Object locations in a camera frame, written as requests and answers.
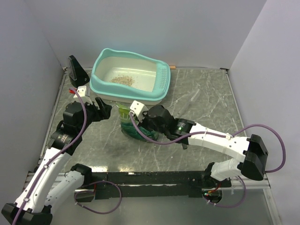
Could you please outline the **green litter bag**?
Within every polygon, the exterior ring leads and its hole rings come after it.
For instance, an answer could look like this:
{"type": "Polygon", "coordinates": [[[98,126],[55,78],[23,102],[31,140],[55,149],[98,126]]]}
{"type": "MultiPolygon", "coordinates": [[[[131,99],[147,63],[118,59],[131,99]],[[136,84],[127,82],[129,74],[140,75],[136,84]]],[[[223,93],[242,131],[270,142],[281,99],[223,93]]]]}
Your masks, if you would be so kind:
{"type": "MultiPolygon", "coordinates": [[[[116,102],[116,106],[119,111],[120,125],[121,125],[122,133],[124,133],[125,135],[130,136],[134,139],[148,142],[148,140],[143,138],[134,128],[134,126],[131,122],[130,116],[129,116],[130,109],[127,106],[125,106],[119,102],[116,102]]],[[[158,136],[159,136],[158,132],[148,131],[148,130],[144,129],[143,127],[139,127],[139,129],[149,139],[152,139],[154,141],[158,140],[158,136]]]]}

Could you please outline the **clear plastic scoop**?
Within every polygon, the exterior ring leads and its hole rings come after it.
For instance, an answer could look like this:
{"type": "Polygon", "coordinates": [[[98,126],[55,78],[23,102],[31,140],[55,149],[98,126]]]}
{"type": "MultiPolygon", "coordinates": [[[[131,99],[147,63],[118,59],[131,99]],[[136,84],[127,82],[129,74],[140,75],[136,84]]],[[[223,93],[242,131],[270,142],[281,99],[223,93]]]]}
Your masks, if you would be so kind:
{"type": "Polygon", "coordinates": [[[184,100],[184,105],[180,108],[180,110],[176,114],[176,117],[181,117],[188,110],[189,106],[198,99],[199,95],[200,95],[199,89],[194,89],[193,91],[191,91],[187,99],[184,100]]]}

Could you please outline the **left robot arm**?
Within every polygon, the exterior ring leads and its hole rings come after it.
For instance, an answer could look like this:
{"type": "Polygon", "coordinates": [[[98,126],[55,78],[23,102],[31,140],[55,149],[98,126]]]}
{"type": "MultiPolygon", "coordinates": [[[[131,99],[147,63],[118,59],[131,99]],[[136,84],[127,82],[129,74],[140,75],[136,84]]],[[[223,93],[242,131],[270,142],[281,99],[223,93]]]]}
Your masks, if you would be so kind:
{"type": "Polygon", "coordinates": [[[66,106],[33,178],[15,202],[5,204],[1,211],[10,224],[49,225],[55,212],[77,188],[91,186],[92,170],[82,164],[73,166],[58,185],[54,182],[81,143],[87,127],[110,118],[112,106],[99,97],[95,100],[76,100],[66,106]]]}

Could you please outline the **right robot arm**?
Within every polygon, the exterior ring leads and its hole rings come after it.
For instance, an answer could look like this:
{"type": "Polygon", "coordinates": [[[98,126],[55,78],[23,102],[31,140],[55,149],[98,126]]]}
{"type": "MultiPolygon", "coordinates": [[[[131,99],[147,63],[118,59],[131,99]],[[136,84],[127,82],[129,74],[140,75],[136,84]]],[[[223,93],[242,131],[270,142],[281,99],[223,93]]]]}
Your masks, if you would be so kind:
{"type": "Polygon", "coordinates": [[[260,136],[218,132],[191,120],[175,118],[161,105],[150,109],[135,106],[133,112],[141,127],[163,134],[170,143],[205,147],[230,156],[229,160],[208,165],[204,176],[208,186],[214,187],[227,178],[241,175],[251,180],[263,180],[268,151],[260,136]]]}

